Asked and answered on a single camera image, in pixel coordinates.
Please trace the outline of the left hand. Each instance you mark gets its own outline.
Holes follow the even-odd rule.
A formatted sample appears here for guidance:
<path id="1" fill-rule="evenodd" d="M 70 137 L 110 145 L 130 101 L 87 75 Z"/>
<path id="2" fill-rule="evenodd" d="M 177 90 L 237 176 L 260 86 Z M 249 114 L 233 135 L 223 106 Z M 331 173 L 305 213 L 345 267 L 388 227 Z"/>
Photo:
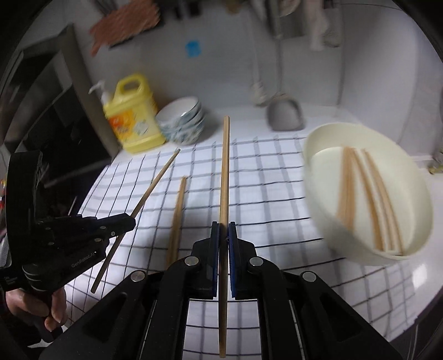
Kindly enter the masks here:
<path id="1" fill-rule="evenodd" d="M 64 325 L 68 319 L 65 288 L 52 294 L 52 304 L 48 307 L 41 300 L 34 298 L 22 289 L 14 289 L 5 293 L 7 309 L 15 316 L 33 315 L 43 317 L 48 331 Z"/>

